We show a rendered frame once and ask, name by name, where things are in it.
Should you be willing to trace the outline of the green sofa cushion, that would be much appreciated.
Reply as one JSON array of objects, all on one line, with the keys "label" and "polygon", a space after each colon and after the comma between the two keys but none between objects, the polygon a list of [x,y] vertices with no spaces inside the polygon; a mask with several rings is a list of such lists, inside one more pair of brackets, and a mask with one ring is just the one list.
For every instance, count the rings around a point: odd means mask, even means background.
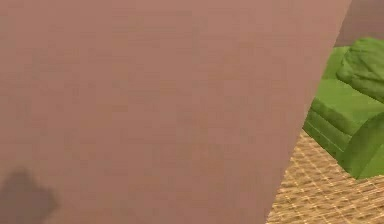
[{"label": "green sofa cushion", "polygon": [[344,54],[337,77],[384,103],[384,39],[360,38]]}]

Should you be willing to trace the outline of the green sofa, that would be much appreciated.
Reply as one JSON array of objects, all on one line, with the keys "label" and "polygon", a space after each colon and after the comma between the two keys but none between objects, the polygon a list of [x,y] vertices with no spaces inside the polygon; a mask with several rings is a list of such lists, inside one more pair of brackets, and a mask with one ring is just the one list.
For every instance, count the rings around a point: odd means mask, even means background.
[{"label": "green sofa", "polygon": [[384,175],[384,104],[337,77],[347,46],[333,49],[303,130],[356,179]]}]

